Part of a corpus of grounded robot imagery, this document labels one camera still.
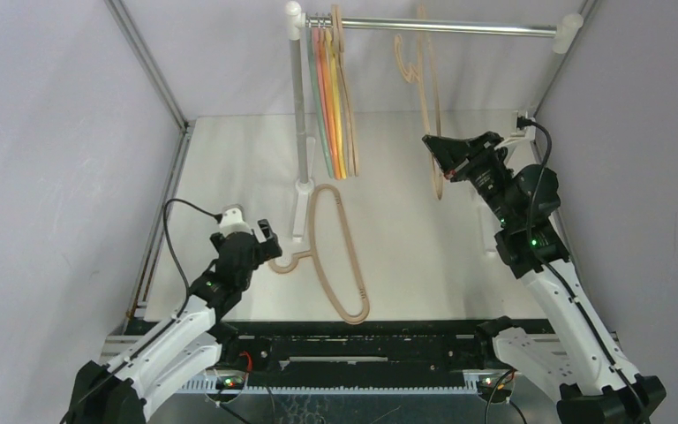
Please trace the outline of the yellow wire hanger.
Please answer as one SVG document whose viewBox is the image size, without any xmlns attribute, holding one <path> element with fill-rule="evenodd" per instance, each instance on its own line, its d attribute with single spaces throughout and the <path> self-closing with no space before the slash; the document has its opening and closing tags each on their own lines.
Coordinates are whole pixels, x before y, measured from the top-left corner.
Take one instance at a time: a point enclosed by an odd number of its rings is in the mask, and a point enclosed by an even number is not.
<svg viewBox="0 0 678 424">
<path fill-rule="evenodd" d="M 324 46 L 327 50 L 328 58 L 328 67 L 330 75 L 330 86 L 332 89 L 332 103 L 333 103 L 333 112 L 335 120 L 335 145 L 336 145 L 336 154 L 339 164 L 340 179 L 346 179 L 348 177 L 346 161 L 344 156 L 344 144 L 343 144 L 343 119 L 342 119 L 342 105 L 341 97 L 338 87 L 338 71 L 337 71 L 337 62 L 335 56 L 335 50 L 333 46 L 333 37 L 332 34 L 326 30 L 325 31 L 325 41 Z"/>
</svg>

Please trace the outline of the pink wire hanger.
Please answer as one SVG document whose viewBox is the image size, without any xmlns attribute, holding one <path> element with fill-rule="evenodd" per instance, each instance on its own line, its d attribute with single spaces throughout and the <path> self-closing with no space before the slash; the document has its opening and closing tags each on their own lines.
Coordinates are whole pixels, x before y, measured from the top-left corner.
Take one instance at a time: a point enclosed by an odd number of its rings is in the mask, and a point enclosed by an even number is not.
<svg viewBox="0 0 678 424">
<path fill-rule="evenodd" d="M 314 58 L 314 64 L 316 68 L 316 76 L 317 76 L 317 81 L 318 81 L 318 90 L 319 90 L 319 98 L 320 98 L 320 110 L 321 110 L 321 116 L 322 116 L 322 127 L 323 127 L 323 140 L 325 141 L 325 155 L 327 157 L 327 167 L 328 167 L 328 175 L 331 178 L 336 178 L 335 176 L 335 166 L 333 162 L 333 154 L 331 151 L 331 139 L 330 139 L 330 133 L 329 133 L 329 121 L 328 121 L 328 106 L 327 106 L 327 101 L 326 101 L 326 95 L 325 95 L 325 88 L 324 88 L 324 79 L 323 79 L 323 69 L 322 65 L 320 64 L 320 30 L 318 28 L 312 28 L 311 29 L 311 36 L 312 36 L 312 43 L 313 43 L 313 58 Z"/>
</svg>

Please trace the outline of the green wire hanger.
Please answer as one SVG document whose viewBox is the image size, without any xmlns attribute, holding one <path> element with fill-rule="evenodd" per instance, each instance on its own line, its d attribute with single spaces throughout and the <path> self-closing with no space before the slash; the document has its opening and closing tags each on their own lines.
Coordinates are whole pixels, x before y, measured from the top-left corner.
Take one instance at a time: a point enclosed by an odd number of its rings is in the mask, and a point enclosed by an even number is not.
<svg viewBox="0 0 678 424">
<path fill-rule="evenodd" d="M 324 118 L 323 112 L 324 107 L 320 97 L 320 81 L 318 76 L 317 61 L 315 58 L 315 48 L 313 46 L 313 32 L 312 29 L 307 27 L 305 29 L 305 38 L 307 42 L 307 63 L 309 66 L 310 78 L 311 78 L 311 87 L 313 94 L 313 103 L 315 107 L 315 116 L 318 126 L 318 134 L 320 138 L 321 151 L 324 157 L 324 162 L 327 169 L 327 174 L 329 178 L 335 177 L 334 165 L 332 162 L 332 157 L 328 145 L 328 136 L 327 136 L 327 126 L 326 119 Z"/>
</svg>

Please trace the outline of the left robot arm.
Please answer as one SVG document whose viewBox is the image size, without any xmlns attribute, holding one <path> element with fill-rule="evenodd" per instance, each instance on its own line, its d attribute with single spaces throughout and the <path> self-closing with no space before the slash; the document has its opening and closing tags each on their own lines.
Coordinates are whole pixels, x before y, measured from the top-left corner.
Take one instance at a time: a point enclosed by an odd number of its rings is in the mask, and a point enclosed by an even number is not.
<svg viewBox="0 0 678 424">
<path fill-rule="evenodd" d="M 268 220 L 259 220 L 264 239 L 258 240 L 237 210 L 218 218 L 220 230 L 211 237 L 218 256 L 191 284 L 184 304 L 107 363 L 88 361 L 75 377 L 63 423 L 146 423 L 196 374 L 238 362 L 233 329 L 211 331 L 241 301 L 253 272 L 283 251 Z"/>
</svg>

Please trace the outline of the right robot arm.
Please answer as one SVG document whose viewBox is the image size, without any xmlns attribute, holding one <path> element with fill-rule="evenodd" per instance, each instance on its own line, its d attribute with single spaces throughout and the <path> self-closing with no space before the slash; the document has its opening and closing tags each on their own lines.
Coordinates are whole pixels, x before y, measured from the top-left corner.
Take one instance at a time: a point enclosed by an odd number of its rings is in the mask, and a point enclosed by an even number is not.
<svg viewBox="0 0 678 424">
<path fill-rule="evenodd" d="M 447 181 L 470 183 L 492 211 L 500 224 L 498 255 L 536 300 L 563 350 L 552 353 L 501 317 L 478 328 L 478 362 L 520 372 L 554 401 L 563 423 L 649 422 L 666 390 L 657 376 L 640 373 L 588 300 L 550 219 L 561 203 L 556 174 L 544 163 L 509 169 L 494 132 L 466 140 L 428 134 L 423 143 Z"/>
</svg>

